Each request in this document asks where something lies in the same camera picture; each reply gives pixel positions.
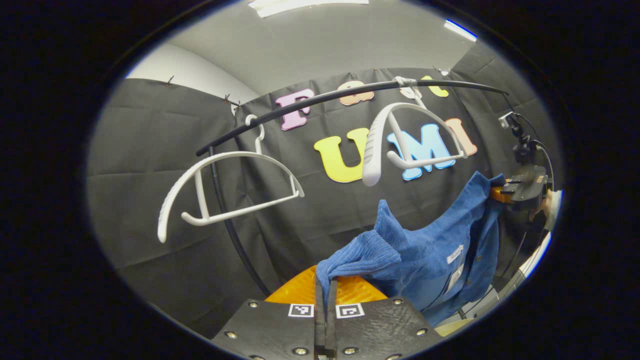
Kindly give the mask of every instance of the blue corduroy shirt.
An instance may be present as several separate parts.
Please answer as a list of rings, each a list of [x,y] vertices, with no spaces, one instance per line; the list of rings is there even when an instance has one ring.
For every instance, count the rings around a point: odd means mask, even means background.
[[[480,299],[497,264],[502,210],[489,192],[504,183],[502,174],[487,179],[475,172],[443,215],[414,231],[403,229],[380,200],[374,229],[318,263],[324,303],[330,279],[352,275],[363,276],[388,297],[407,298],[432,326]]]

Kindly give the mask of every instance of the blue letter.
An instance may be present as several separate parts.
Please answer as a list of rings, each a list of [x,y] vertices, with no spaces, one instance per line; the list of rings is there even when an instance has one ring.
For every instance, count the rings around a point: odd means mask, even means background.
[[[418,140],[414,139],[411,135],[409,135],[406,131],[403,131],[404,139],[409,147],[409,151],[411,152],[411,156],[415,160],[423,160],[423,159],[433,159],[433,158],[443,158],[445,156],[450,156],[447,147],[444,145],[440,134],[438,133],[438,126],[436,124],[426,124],[420,129],[422,133],[422,143],[418,142]],[[400,157],[404,159],[404,154],[400,150],[400,145],[397,142],[396,134],[390,133],[387,136],[387,140],[393,143],[400,154]],[[437,163],[436,168],[441,169],[445,167],[450,167],[456,162],[456,160],[449,160],[442,163]],[[431,172],[431,165],[427,165],[424,167],[425,170]],[[422,175],[422,169],[420,168],[410,168],[403,172],[402,177],[405,180],[413,180]]]

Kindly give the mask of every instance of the white hanger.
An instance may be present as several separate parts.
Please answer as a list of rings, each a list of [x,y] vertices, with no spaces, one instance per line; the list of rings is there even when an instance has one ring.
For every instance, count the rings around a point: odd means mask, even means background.
[[[247,116],[245,123],[249,125],[251,123],[251,120],[256,118],[257,117],[255,115],[249,115]],[[291,200],[296,197],[305,196],[305,192],[302,190],[302,186],[300,186],[300,183],[298,182],[298,180],[293,176],[291,171],[286,166],[281,164],[278,160],[262,154],[262,148],[260,146],[260,142],[263,139],[264,139],[264,127],[262,126],[262,124],[260,124],[260,135],[255,139],[256,152],[231,151],[231,152],[223,152],[221,154],[216,154],[214,156],[209,156],[208,158],[203,159],[198,163],[196,163],[195,165],[193,165],[182,176],[180,176],[178,181],[176,181],[175,184],[171,187],[171,190],[169,190],[169,193],[167,194],[166,198],[164,198],[162,208],[160,208],[160,216],[158,218],[158,239],[160,240],[161,243],[164,243],[166,241],[166,228],[167,228],[167,223],[169,221],[169,212],[171,211],[173,202],[175,201],[176,196],[178,196],[178,192],[180,192],[180,189],[182,189],[182,187],[187,183],[187,180],[191,179],[191,177],[193,176],[195,176],[196,193],[198,195],[198,204],[200,205],[200,212],[202,213],[202,218],[195,218],[186,212],[183,212],[181,216],[182,216],[182,219],[184,219],[184,221],[195,226],[204,226],[204,225],[213,224],[215,222],[227,220],[233,217],[251,213],[253,211],[268,208],[269,206],[279,204],[281,202]],[[250,206],[248,208],[233,210],[233,211],[229,211],[228,213],[214,215],[212,217],[209,216],[209,210],[207,209],[207,202],[204,197],[204,189],[202,188],[201,170],[207,165],[214,163],[218,160],[234,158],[238,156],[264,159],[278,165],[282,170],[287,172],[287,174],[289,175],[289,180],[291,182],[291,191],[293,194],[287,197],[283,197],[282,199],[265,202],[263,204]]]
[[[404,82],[409,82],[409,83],[412,82],[414,84],[416,83],[415,80],[403,79],[403,78],[400,78],[399,76],[396,76],[396,81],[398,81],[401,86],[404,85]],[[460,140],[458,139],[456,134],[453,132],[453,130],[451,130],[451,128],[447,126],[447,124],[445,124],[445,122],[440,117],[438,117],[438,115],[435,115],[434,113],[432,113],[426,108],[422,100],[420,100],[419,98],[420,90],[418,90],[417,86],[413,86],[412,88],[413,88],[413,91],[418,95],[415,97],[415,100],[416,102],[418,102],[419,106],[416,104],[410,104],[408,102],[395,102],[393,104],[389,104],[385,106],[378,113],[376,118],[373,120],[373,123],[371,124],[371,128],[369,129],[369,134],[367,135],[367,145],[365,146],[365,150],[364,150],[364,164],[362,165],[362,182],[364,183],[364,185],[374,186],[375,184],[378,183],[378,180],[380,180],[380,175],[381,175],[381,167],[380,167],[381,155],[380,154],[382,152],[381,150],[382,134],[383,134],[383,130],[385,128],[385,122],[387,121],[387,119],[389,119],[389,123],[391,124],[391,129],[393,130],[394,134],[396,134],[396,139],[398,141],[398,144],[400,145],[400,150],[404,154],[405,159],[402,159],[394,151],[389,151],[387,153],[387,158],[395,166],[399,168],[409,169],[409,168],[424,167],[427,165],[437,164],[437,163],[459,159],[459,158],[466,159],[468,157],[466,150],[464,149],[464,147],[460,145]],[[411,153],[409,152],[409,148],[402,134],[402,129],[400,129],[400,126],[396,121],[396,117],[392,113],[394,110],[403,109],[403,108],[413,109],[421,113],[425,113],[429,115],[432,119],[439,122],[440,125],[442,125],[442,127],[444,127],[445,130],[447,130],[447,132],[453,138],[454,144],[456,145],[456,149],[458,150],[458,155],[445,156],[443,158],[435,158],[435,159],[412,160]]]

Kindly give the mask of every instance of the white label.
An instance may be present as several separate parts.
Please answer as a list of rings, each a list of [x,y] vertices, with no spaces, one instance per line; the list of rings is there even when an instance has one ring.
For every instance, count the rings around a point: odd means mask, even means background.
[[[354,318],[356,316],[364,316],[364,310],[362,310],[362,305],[360,305],[360,303],[336,305],[335,314],[338,319]]]
[[[458,267],[458,269],[454,271],[453,274],[451,274],[451,281],[449,281],[449,287],[447,288],[447,291],[445,291],[445,293],[448,293],[449,290],[451,290],[451,288],[456,284],[456,282],[458,282],[458,279],[460,278],[460,275],[462,275],[462,269],[464,267],[464,264],[460,265],[460,267]]]
[[[292,318],[312,318],[314,317],[313,304],[291,304],[289,316]]]
[[[464,248],[464,245],[460,245],[453,254],[447,256],[447,264],[451,264],[460,255]]]

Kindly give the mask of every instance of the fluorescent light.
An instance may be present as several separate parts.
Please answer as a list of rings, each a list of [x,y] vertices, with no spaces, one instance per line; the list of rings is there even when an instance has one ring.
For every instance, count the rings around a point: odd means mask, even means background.
[[[451,21],[451,20],[447,20],[447,22],[444,23],[444,27],[455,32],[458,33],[462,36],[464,36],[465,38],[475,42],[476,39],[478,38],[477,36],[475,36],[471,31],[463,28],[462,26],[456,24],[455,22]]]
[[[368,5],[369,0],[256,0],[249,3],[249,6],[264,18],[287,10],[322,4]]]

